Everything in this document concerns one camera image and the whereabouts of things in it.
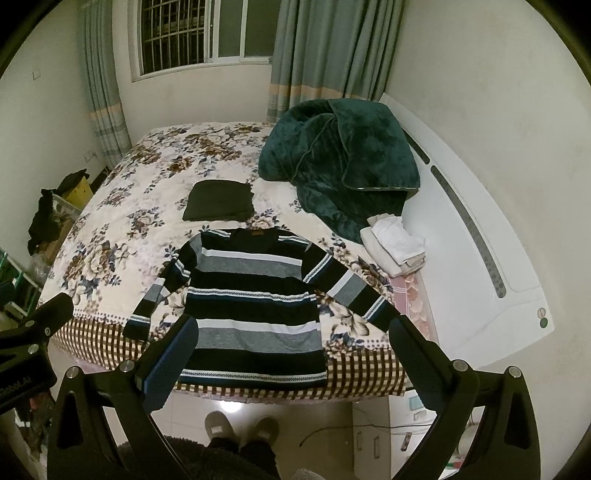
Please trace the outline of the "barred window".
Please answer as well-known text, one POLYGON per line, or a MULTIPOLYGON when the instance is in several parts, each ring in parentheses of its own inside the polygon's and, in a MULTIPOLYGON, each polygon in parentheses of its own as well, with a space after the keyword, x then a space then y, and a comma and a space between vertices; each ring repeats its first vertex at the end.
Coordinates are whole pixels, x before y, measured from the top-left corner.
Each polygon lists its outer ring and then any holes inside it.
POLYGON ((279 1, 130 1, 131 79, 190 68, 269 64, 279 1))

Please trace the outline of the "white folded clothes stack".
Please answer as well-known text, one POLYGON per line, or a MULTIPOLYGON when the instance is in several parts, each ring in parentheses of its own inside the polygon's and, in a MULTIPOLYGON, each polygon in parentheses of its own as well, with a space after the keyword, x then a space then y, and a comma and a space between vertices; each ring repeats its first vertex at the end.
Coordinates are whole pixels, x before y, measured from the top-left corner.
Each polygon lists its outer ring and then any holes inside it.
POLYGON ((408 233, 400 216, 375 215, 367 222, 360 231, 363 247, 390 277, 410 275, 425 265, 425 240, 408 233))

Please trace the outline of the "white bed headboard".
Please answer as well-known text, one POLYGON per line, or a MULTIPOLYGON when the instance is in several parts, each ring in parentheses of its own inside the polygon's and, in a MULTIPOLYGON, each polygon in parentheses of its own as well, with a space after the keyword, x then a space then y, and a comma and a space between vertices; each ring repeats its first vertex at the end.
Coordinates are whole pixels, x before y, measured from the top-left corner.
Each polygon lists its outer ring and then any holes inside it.
POLYGON ((420 173, 405 229, 426 242, 421 270, 437 341, 476 369, 554 330, 543 287, 510 222, 466 163, 414 113, 383 95, 420 173))

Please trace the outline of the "dark green plush blanket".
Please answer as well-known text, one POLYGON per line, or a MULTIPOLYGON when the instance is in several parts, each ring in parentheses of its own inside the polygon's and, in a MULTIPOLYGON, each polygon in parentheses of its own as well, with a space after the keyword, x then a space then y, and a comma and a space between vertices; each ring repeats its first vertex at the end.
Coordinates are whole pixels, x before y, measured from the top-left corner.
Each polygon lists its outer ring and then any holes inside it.
POLYGON ((259 155, 259 177, 287 182, 304 211, 355 243, 368 219, 401 215, 421 187, 405 132, 384 104, 311 100, 287 110, 259 155))

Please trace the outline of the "grey-green right curtain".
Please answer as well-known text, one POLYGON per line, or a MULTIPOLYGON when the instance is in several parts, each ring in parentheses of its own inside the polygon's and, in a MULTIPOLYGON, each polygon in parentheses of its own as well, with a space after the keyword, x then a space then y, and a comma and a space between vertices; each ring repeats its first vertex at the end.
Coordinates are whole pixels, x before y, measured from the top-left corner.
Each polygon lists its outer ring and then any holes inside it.
POLYGON ((308 100, 380 99, 404 8, 403 1, 281 2, 267 120, 308 100))

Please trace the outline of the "grey-green curtain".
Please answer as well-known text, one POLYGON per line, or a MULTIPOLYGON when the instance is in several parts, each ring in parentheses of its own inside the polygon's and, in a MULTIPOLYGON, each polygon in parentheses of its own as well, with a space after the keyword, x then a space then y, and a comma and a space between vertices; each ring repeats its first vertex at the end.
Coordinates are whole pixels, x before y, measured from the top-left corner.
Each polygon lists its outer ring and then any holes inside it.
POLYGON ((267 120, 308 100, 380 99, 404 8, 403 1, 281 2, 267 120))
POLYGON ((116 78, 112 2, 78 1, 82 80, 100 152, 113 169, 131 149, 116 78))

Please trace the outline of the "black clothing pile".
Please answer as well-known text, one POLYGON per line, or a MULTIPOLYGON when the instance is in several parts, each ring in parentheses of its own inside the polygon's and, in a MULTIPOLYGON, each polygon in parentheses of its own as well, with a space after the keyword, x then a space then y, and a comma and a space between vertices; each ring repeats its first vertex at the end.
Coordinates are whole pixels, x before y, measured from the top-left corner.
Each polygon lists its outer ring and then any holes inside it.
POLYGON ((60 237, 61 226, 54 217, 53 192, 51 190, 41 190, 38 210, 33 216, 28 233, 30 238, 27 243, 27 251, 30 256, 33 256, 40 246, 51 243, 60 237))

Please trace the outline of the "floral bed cover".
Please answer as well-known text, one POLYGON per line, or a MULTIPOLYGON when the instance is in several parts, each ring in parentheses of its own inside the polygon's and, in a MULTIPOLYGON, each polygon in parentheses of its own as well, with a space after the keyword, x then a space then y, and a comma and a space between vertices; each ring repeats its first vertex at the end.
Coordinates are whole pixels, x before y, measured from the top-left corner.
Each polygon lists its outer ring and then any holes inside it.
MULTIPOLYGON (((55 344, 85 368, 111 369, 137 358, 145 344, 123 328, 141 298, 183 244, 216 227, 183 219, 189 192, 204 180, 233 180, 252 188, 254 213, 245 227, 279 227, 310 240, 365 280, 391 305, 404 309, 406 284, 393 281, 363 246, 342 239, 304 211, 294 187, 267 182, 257 172, 270 126, 255 122, 202 123, 155 129, 114 168, 75 221, 62 244, 41 297, 68 294, 72 319, 55 344)), ((246 389, 177 387, 215 400, 285 403, 401 395, 405 372, 388 337, 331 297, 318 295, 322 347, 328 367, 324 388, 246 389)))

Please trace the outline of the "right grey slipper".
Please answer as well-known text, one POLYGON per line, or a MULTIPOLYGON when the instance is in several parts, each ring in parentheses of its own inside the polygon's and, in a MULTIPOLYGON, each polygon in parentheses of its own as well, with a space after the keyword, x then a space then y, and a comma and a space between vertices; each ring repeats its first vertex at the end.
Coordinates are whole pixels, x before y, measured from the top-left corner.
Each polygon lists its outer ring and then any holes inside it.
POLYGON ((273 446, 280 434, 280 425, 273 417, 266 416, 260 418, 253 426, 250 438, 252 440, 262 440, 273 446))

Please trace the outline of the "yellow box with black cloth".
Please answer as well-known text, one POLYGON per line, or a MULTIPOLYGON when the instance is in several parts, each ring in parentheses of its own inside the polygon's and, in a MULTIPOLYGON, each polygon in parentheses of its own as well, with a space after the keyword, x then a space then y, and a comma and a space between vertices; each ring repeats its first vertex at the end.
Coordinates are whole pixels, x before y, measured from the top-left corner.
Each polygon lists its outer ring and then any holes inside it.
POLYGON ((86 169, 68 174, 53 193, 74 207, 83 210, 93 197, 86 169))

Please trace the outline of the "dark olive folded garment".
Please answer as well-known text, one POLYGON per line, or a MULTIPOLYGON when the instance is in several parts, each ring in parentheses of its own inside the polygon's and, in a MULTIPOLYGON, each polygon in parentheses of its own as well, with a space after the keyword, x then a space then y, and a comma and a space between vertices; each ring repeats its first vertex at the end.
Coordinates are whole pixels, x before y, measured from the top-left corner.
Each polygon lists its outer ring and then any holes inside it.
POLYGON ((192 187, 184 221, 245 222, 254 215, 252 188, 231 180, 203 180, 192 187))

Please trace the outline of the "striped knit sweater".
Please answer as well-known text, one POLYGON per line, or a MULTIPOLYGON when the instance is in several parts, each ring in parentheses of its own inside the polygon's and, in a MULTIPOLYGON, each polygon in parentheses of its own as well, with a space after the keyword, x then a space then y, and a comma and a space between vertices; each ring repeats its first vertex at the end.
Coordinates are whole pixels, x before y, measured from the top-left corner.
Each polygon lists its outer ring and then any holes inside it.
POLYGON ((183 383, 307 390, 328 383, 318 293, 381 331, 399 311, 353 269, 293 232, 207 230, 183 244, 126 322, 147 339, 156 307, 179 289, 198 342, 183 383))

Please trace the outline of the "grey-green left curtain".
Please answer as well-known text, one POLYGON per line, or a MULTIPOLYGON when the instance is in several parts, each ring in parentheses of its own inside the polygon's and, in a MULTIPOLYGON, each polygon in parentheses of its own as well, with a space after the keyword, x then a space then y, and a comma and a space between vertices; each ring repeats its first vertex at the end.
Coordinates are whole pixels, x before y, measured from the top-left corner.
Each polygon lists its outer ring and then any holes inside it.
POLYGON ((78 1, 82 80, 100 152, 113 169, 131 149, 116 78, 112 2, 78 1))

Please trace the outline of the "white bedside cabinet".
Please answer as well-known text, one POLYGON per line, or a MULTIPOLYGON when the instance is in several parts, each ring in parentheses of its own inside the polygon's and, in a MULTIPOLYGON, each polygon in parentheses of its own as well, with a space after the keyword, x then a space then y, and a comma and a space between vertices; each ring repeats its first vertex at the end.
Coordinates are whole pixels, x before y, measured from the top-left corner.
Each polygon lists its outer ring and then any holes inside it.
POLYGON ((418 393, 372 397, 353 403, 353 473, 359 479, 392 479, 426 437, 437 417, 418 393))

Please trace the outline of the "pink mattress side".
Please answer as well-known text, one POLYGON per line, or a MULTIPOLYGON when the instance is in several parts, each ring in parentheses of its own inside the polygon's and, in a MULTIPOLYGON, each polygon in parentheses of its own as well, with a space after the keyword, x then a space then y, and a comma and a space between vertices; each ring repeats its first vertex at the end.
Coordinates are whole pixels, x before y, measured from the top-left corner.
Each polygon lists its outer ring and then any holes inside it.
POLYGON ((439 342, 435 319, 421 272, 390 279, 394 306, 430 341, 439 342))

